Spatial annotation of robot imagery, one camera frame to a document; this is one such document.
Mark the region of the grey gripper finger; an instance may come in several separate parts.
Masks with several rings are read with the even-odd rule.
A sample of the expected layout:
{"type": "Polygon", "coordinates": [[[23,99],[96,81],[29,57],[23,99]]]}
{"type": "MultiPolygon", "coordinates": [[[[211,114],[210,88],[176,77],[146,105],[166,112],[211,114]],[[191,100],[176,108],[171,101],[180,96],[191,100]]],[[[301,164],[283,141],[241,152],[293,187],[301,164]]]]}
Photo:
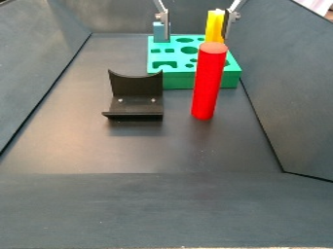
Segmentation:
{"type": "Polygon", "coordinates": [[[222,28],[222,37],[227,38],[230,32],[231,23],[241,18],[241,8],[247,0],[234,0],[230,7],[224,10],[224,21],[222,28]]]}
{"type": "Polygon", "coordinates": [[[168,25],[168,10],[163,4],[163,1],[162,0],[152,0],[152,1],[158,9],[158,12],[155,13],[155,19],[156,19],[155,21],[168,25]]]}

